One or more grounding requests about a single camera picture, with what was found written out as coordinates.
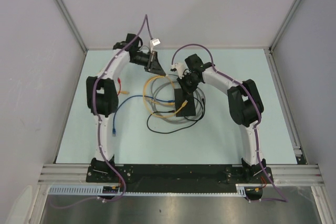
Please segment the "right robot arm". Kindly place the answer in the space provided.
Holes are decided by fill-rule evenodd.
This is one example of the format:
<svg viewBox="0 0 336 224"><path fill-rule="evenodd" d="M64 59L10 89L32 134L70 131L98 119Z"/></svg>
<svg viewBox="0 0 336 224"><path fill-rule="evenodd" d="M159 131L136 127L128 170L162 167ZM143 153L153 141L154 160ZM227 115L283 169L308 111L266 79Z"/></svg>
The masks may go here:
<svg viewBox="0 0 336 224"><path fill-rule="evenodd" d="M239 126L243 140L242 176L254 183L266 168L259 143L264 105L255 82L252 79L239 82L217 70L212 62L202 62L197 54L187 57L184 63L172 63L171 70L177 72L177 81L186 94L191 95L203 83L227 95L230 116Z"/></svg>

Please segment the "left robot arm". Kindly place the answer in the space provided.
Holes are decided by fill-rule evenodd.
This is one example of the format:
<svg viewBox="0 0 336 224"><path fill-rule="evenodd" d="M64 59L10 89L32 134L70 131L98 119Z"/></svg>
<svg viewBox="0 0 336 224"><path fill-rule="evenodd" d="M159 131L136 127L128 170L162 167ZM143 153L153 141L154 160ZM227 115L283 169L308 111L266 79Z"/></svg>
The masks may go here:
<svg viewBox="0 0 336 224"><path fill-rule="evenodd" d="M86 79L87 106L94 115L97 128L98 146L95 157L87 171L87 182L110 182L115 178L114 147L112 142L113 116L119 106L117 80L123 68L133 63L143 66L149 73L165 76L166 73L153 48L161 42L150 40L148 52L143 52L142 39L135 34L127 34L126 40L113 46L112 58L96 75Z"/></svg>

